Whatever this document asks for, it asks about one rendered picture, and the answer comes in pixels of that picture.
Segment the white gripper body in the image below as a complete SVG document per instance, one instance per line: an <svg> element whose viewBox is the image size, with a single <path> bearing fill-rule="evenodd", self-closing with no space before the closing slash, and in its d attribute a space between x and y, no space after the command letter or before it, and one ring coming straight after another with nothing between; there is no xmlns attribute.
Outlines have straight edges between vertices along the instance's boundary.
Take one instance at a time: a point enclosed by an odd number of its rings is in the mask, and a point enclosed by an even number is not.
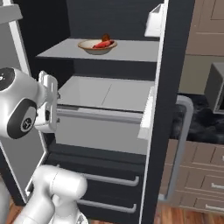
<svg viewBox="0 0 224 224"><path fill-rule="evenodd" d="M57 79L44 71L39 73L43 104L38 108L38 129L44 133L54 133L57 129Z"/></svg>

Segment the long white door bin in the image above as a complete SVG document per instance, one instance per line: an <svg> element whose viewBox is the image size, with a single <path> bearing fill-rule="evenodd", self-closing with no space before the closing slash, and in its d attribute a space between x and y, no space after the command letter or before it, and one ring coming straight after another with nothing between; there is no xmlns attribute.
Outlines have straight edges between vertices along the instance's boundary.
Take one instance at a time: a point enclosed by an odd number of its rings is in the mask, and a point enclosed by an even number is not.
<svg viewBox="0 0 224 224"><path fill-rule="evenodd" d="M147 98L147 102L145 104L142 121L140 123L140 129L138 132L138 138L147 140L148 134L151 126L151 113L153 106L153 98L154 98L154 87L150 88L150 92Z"/></svg>

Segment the small white door bin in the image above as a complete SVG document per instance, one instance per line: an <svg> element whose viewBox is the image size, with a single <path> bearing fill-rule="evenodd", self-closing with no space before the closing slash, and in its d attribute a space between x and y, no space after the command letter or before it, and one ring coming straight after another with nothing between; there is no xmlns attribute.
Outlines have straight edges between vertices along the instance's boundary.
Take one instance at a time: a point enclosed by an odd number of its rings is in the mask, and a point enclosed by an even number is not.
<svg viewBox="0 0 224 224"><path fill-rule="evenodd" d="M145 28L145 37L159 38L162 27L162 18L164 14L164 5L160 3L148 15Z"/></svg>

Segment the beige wall cupboards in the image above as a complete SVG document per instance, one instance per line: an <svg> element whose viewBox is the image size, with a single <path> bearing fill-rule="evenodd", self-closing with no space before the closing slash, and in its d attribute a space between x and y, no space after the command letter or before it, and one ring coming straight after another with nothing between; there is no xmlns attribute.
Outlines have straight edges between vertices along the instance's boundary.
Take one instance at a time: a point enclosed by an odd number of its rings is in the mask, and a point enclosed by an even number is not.
<svg viewBox="0 0 224 224"><path fill-rule="evenodd" d="M186 53L224 56L224 0L195 0Z"/></svg>

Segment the beige base cupboard drawers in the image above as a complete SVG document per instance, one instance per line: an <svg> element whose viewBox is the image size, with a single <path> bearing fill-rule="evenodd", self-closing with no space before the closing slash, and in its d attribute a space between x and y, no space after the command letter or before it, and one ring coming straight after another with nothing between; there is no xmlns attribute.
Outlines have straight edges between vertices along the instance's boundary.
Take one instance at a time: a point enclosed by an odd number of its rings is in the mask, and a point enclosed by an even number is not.
<svg viewBox="0 0 224 224"><path fill-rule="evenodd" d="M224 215L224 145L187 141L168 204Z"/></svg>

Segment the grey fridge shelf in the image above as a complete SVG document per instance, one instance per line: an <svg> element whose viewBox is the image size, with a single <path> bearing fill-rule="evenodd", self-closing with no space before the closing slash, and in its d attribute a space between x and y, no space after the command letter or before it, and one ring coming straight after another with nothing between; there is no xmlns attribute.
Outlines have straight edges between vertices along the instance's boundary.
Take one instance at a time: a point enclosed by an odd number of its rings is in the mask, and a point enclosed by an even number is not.
<svg viewBox="0 0 224 224"><path fill-rule="evenodd" d="M67 38L40 53L39 57L91 60L158 61L158 41L116 40L117 46L103 55L92 55L78 47L85 39Z"/></svg>

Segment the red bell pepper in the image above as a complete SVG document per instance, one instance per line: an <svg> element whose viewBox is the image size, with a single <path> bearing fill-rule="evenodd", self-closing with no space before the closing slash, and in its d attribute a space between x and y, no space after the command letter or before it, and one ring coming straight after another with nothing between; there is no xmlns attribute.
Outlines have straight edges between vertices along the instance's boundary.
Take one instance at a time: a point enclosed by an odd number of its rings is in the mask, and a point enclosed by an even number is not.
<svg viewBox="0 0 224 224"><path fill-rule="evenodd" d="M98 48L109 47L109 46L112 45L114 42L115 42L114 40L106 40L106 41L102 41L101 43L98 43L97 45L94 45L93 48L94 48L94 49L98 49Z"/></svg>

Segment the grey door bin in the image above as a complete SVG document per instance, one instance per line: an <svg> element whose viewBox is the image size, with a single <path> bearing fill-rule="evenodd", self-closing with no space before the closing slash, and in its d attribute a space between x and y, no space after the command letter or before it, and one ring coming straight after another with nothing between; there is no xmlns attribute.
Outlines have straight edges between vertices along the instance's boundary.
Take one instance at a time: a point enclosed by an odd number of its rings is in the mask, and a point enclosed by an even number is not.
<svg viewBox="0 0 224 224"><path fill-rule="evenodd" d="M21 10L17 4L0 6L0 24L16 21L22 17Z"/></svg>

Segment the grey fridge door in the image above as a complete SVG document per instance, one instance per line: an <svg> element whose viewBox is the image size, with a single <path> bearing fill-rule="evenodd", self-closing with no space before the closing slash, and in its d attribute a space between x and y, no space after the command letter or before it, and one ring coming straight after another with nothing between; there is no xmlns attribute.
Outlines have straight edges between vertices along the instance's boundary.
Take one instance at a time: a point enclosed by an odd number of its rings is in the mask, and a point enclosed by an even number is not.
<svg viewBox="0 0 224 224"><path fill-rule="evenodd" d="M25 12L22 1L0 0L0 6L17 4L22 18L0 24L0 68L15 67L31 76L31 64L27 58L21 32ZM43 134L33 128L26 136L13 140L0 136L0 173L17 206L24 206L30 198L32 174L46 157Z"/></svg>

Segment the beige bowl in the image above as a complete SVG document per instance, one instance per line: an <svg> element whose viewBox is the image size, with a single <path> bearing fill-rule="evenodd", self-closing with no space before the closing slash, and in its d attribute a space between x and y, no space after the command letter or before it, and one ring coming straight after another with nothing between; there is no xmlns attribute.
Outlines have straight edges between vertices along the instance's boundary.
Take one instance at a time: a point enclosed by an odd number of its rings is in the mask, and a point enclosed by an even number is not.
<svg viewBox="0 0 224 224"><path fill-rule="evenodd" d="M98 48L94 49L93 46L97 45L98 43L101 43L102 41L100 39L88 39L88 40L82 40L78 47L83 49L85 52L92 54L92 55L103 55L108 52L110 52L113 48L117 46L117 42L115 41L112 45L105 48Z"/></svg>

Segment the black fridge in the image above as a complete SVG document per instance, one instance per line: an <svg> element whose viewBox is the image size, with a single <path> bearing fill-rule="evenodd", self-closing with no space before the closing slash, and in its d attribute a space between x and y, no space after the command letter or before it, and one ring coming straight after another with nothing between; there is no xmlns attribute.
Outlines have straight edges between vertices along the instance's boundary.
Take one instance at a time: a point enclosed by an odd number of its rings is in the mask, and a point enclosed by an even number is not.
<svg viewBox="0 0 224 224"><path fill-rule="evenodd" d="M144 36L150 11L165 0L21 0L25 18L21 32L31 75L42 70L59 85L74 75L115 80L152 81L158 62L39 57L65 39L98 39L103 33L115 40L158 41Z"/></svg>

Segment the black freezer drawer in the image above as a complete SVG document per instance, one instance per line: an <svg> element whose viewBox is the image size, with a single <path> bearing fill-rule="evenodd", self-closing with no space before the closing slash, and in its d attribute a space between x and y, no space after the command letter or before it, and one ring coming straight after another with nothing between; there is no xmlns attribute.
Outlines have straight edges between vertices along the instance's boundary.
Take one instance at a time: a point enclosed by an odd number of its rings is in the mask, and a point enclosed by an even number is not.
<svg viewBox="0 0 224 224"><path fill-rule="evenodd" d="M88 173L117 179L134 180L135 176L140 178L137 186L116 185L90 180L90 185L105 186L106 189L116 187L121 191L126 190L140 191L143 186L144 167L138 164L129 164L116 161L109 161L100 158L90 158L72 155L63 155L59 153L50 153L45 163L55 165L60 168L73 172Z"/></svg>
<svg viewBox="0 0 224 224"><path fill-rule="evenodd" d="M101 202L121 207L133 207L133 205L136 204L136 211L134 213L122 213L98 207L84 206L79 203L78 206L91 220L106 221L114 224L138 224L140 213L140 196L138 192L126 189L117 191L115 188L113 188L111 192L104 192L103 190L97 192L96 190L88 188L82 200Z"/></svg>

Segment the grey fridge crisper drawer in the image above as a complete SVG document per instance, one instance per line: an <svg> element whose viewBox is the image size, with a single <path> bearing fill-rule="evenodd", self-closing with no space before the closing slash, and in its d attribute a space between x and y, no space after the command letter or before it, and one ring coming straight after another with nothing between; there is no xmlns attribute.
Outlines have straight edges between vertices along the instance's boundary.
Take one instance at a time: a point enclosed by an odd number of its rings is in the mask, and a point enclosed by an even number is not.
<svg viewBox="0 0 224 224"><path fill-rule="evenodd" d="M56 142L144 155L138 137L152 81L71 77L59 90Z"/></svg>

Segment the black fridge door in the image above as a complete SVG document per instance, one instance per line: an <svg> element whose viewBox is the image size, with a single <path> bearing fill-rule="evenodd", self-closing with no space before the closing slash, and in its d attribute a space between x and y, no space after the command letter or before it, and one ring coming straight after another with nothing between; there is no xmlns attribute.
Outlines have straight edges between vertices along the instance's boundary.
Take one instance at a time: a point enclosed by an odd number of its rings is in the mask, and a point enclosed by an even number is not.
<svg viewBox="0 0 224 224"><path fill-rule="evenodd" d="M138 224L152 224L195 0L164 0Z"/></svg>

